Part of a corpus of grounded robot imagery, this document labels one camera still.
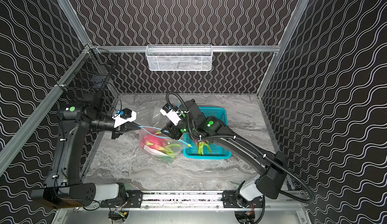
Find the blue basket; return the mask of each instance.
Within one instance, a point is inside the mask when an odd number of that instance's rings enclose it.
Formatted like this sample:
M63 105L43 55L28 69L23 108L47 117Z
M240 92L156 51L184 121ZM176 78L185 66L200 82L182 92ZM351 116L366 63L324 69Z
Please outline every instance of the blue basket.
M224 122L226 125L228 125L227 121L227 114L226 110L219 107L205 107L200 106L199 109L204 113L206 117L209 116L215 116L216 118L220 119L222 122ZM185 135L184 141L186 141L188 144L191 144L192 147L184 149L184 155L187 158L192 159L229 159L231 158L232 153L222 148L221 146L218 146L216 144L211 144L211 151L212 154L210 154L207 147L204 147L204 155L199 155L197 153L198 147L196 147L196 144L192 139L188 136L188 134Z

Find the white label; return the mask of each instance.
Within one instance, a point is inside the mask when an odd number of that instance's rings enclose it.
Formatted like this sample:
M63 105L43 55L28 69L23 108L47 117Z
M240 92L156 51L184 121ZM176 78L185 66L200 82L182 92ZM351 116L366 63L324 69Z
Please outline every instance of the white label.
M153 156L163 156L163 157L168 156L167 154L162 153L159 150L151 149L147 145L144 145L144 150L147 151L148 153L152 154Z

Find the black wallpaper with white wavy lines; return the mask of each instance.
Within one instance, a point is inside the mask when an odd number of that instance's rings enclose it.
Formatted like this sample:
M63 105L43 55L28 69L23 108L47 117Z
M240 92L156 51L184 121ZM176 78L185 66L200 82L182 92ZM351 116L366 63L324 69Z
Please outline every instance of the black wallpaper with white wavy lines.
M112 77L120 92L256 93L272 52L214 53L211 71L150 71L145 54L120 55Z
M0 0L0 148L78 57L83 46L56 0ZM32 202L55 150L58 103L0 177L0 223L51 223Z
M93 44L278 45L298 0L70 0Z
M310 0L263 96L312 223L387 222L387 0Z

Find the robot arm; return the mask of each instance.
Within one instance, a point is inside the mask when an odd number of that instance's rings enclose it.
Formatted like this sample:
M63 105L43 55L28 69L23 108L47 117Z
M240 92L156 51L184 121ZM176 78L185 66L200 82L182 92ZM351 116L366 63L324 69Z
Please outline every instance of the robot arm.
M224 122L214 116L206 117L196 105L195 100L185 102L187 110L183 105L177 110L175 105L166 104L161 113L166 115L171 121L162 129L162 133L173 139L180 139L183 133L186 133L189 128L185 115L189 114L191 126L195 129L193 132L194 141L199 142L201 139L211 137L216 144L230 150L238 157L249 163L258 175L243 183L238 189L237 194L240 195L239 205L246 206L249 201L255 197L265 195L271 199L276 199L285 181L286 173L276 166L271 164L267 159L271 158L278 164L285 166L286 157L283 153L277 152L273 154L270 151L264 150L250 143L240 135L236 134Z
M168 96L173 94L181 101L181 106L172 105ZM236 206L246 207L254 198L265 195L276 199L279 193L300 202L314 201L312 191L287 170L286 158L283 153L273 154L261 149L242 138L216 117L206 117L196 105L195 100L184 102L174 92L166 95L167 104L160 112L170 121L161 130L172 139L180 139L188 133L191 139L214 140L217 144L229 149L232 153L249 163L258 175L241 183L232 200ZM79 165L85 136L89 129L111 131L112 139L124 132L139 130L133 121L136 112L124 109L113 118L99 114L102 109L102 98L97 94L85 94L82 102L61 106L58 111L59 136L54 159L44 187L31 193L34 201L51 208L68 208L89 206L92 202L123 206L127 202L127 194L122 183L96 186L94 183L80 183ZM281 191L286 174L299 182L310 194L310 200L304 200Z
M98 195L98 186L94 183L80 183L79 166L82 147L86 134L90 129L111 131L112 139L125 132L139 130L133 121L136 112L127 108L121 110L113 118L99 114L103 99L96 93L87 93L80 103L62 105L58 111L58 140L54 158L44 182L44 188L32 190L31 197L51 208L68 208L90 205ZM113 189L122 187L113 184ZM126 201L124 192L114 198Z

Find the black wire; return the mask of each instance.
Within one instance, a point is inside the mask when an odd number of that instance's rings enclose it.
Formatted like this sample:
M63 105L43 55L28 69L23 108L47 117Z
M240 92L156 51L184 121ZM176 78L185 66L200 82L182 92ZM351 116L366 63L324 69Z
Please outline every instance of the black wire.
M167 103L169 106L171 106L171 102L169 101L169 95L174 95L176 96L179 101L181 102L181 105L183 106L184 108L184 111L185 112L188 112L188 108L185 104L185 102L183 101L183 99L181 98L181 96L176 93L176 92L168 92L166 94L166 99L167 99ZM300 179L298 178L294 173L292 173L291 171L289 171L288 169L284 168L282 165L280 165L279 163L277 163L276 161L274 161L273 159L269 158L269 157L265 157L266 155L264 153L262 153L260 151L260 149L255 146L254 144L250 143L249 141L247 141L246 139L242 139L242 138L238 138L238 137L234 137L234 136L231 136L231 135L212 135L212 136L207 136L207 137L201 137L200 139L197 138L197 136L194 135L194 132L192 131L191 129L191 122L190 122L190 116L189 114L186 114L186 121L187 121L187 128L188 128L188 134L190 135L190 138L197 142L199 140L209 140L209 139L216 139L216 138L233 138L233 139L238 139L240 141L243 141L245 142L246 144L248 144L250 147L252 147L254 150L257 151L257 153L259 153L262 157L264 157L264 159L266 161L268 161L269 163L273 164L274 166L276 166L277 168L279 168L280 170L282 170L283 172L287 173L290 177L292 177L294 180L296 180L298 183L301 184L302 187L305 188L305 190L307 191L307 193L309 194L310 196L310 199L302 199L302 198L299 198L295 195L292 195L292 194L289 194L287 192L284 192L284 191L280 191L281 194L287 196L287 197L290 197L294 200L297 200L299 202L302 202L302 203L312 203L316 200L316 197L314 196L314 193L312 192L312 190Z
M259 218L253 222L253 224L257 224L258 222L260 222L262 220L262 217L264 217L264 213L265 213L265 196L263 195L262 196L262 212L261 212L261 215L259 216Z

